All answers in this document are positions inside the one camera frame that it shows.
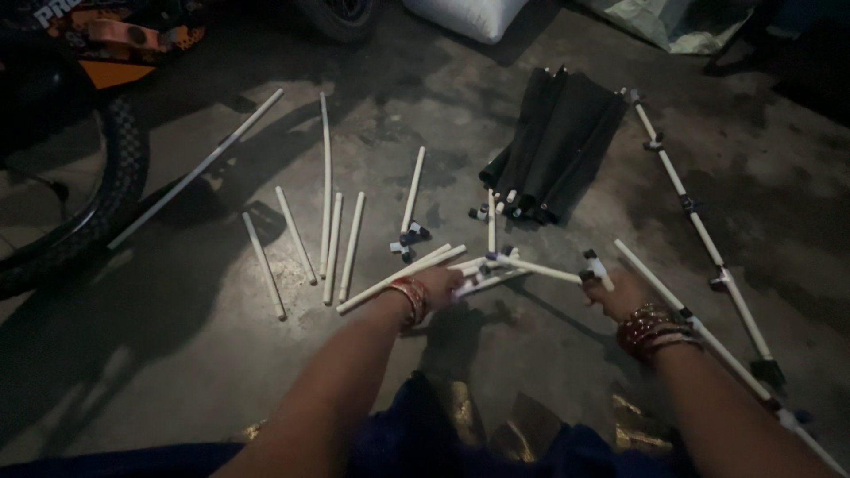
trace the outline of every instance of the orange panel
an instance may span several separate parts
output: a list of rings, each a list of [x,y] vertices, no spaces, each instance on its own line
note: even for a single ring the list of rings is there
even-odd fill
[[[154,71],[153,66],[125,65],[105,61],[80,60],[80,65],[92,78],[97,89],[134,82]]]

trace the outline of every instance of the concrete floor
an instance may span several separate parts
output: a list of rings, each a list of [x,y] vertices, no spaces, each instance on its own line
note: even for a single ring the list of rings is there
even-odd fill
[[[850,132],[772,93],[759,74],[703,77],[705,60],[671,56],[583,14],[532,3],[501,44],[470,43],[386,8],[366,45],[303,39],[242,13],[220,15],[197,50],[134,95],[151,127],[149,191],[192,169],[276,88],[284,99],[204,180],[112,256],[70,282],[3,304],[0,463],[219,441],[275,406],[316,347],[345,323],[306,283],[278,212],[286,190],[318,265],[322,203],[319,92],[328,93],[335,189],[348,237],[367,201],[354,267],[358,292],[400,266],[388,252],[420,145],[428,148],[415,216],[426,253],[486,248],[466,210],[481,203],[479,169],[509,141],[525,82],[539,65],[584,71],[609,88],[640,88],[667,150],[785,370],[785,402],[850,468]],[[728,297],[657,157],[642,151],[633,111],[597,180],[565,225],[501,221],[499,243],[566,270],[593,247],[613,264],[619,237],[743,361],[753,357]],[[273,318],[239,213],[252,210],[282,296]],[[615,384],[668,416],[650,374],[621,352],[614,326],[572,287],[530,276],[473,297],[400,339],[376,408],[421,367],[470,383],[484,426],[518,392],[611,439]]]

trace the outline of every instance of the plastic bag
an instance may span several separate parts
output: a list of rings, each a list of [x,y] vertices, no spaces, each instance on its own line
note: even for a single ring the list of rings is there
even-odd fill
[[[414,14],[473,40],[493,44],[529,0],[404,0]]]

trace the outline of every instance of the hand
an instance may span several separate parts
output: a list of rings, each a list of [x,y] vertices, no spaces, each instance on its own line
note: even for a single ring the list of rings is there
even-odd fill
[[[413,275],[428,290],[430,310],[440,310],[454,300],[452,293],[463,285],[463,274],[459,270],[445,267],[429,267]]]
[[[614,283],[614,292],[606,291],[598,278],[584,282],[581,288],[588,298],[588,306],[599,302],[602,313],[619,323],[625,322],[635,309],[652,298],[649,286],[637,274],[615,269],[609,270],[608,277]]]

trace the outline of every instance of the motorcycle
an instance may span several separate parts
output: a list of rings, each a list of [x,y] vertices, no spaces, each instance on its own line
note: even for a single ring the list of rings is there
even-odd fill
[[[269,3],[273,9],[280,7]],[[337,42],[380,0],[291,0]],[[0,6],[0,299],[83,264],[133,217],[150,160],[122,85],[206,32],[203,0],[6,0]]]

